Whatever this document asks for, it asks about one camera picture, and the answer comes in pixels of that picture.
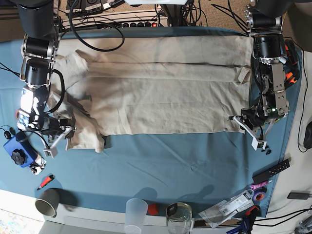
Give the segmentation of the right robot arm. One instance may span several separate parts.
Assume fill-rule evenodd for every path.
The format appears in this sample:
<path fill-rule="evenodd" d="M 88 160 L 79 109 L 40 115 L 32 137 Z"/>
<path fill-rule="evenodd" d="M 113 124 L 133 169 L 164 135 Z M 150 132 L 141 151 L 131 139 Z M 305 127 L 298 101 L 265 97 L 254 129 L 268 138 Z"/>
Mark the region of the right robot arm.
<path fill-rule="evenodd" d="M 45 150 L 52 151 L 60 140 L 75 130 L 69 120 L 51 116 L 61 106 L 65 96 L 63 75 L 54 69 L 62 27 L 59 2 L 17 0 L 15 4 L 25 31 L 19 78 L 26 84 L 21 92 L 17 126 L 40 137 L 48 136 L 51 145 L 46 145 Z M 46 111 L 53 74 L 60 79 L 61 95 L 55 107 Z"/>

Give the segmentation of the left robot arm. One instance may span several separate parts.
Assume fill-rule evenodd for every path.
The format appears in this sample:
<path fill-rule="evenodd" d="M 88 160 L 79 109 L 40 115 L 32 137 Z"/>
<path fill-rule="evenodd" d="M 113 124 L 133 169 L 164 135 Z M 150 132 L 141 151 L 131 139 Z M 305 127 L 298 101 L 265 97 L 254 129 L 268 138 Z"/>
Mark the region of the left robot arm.
<path fill-rule="evenodd" d="M 286 48 L 282 34 L 283 14 L 291 0 L 257 0 L 245 10 L 247 32 L 251 40 L 252 61 L 255 62 L 253 78 L 259 88 L 259 97 L 249 109 L 230 117 L 248 133 L 252 147 L 266 149 L 266 135 L 278 119 L 289 112 L 286 97 Z"/>

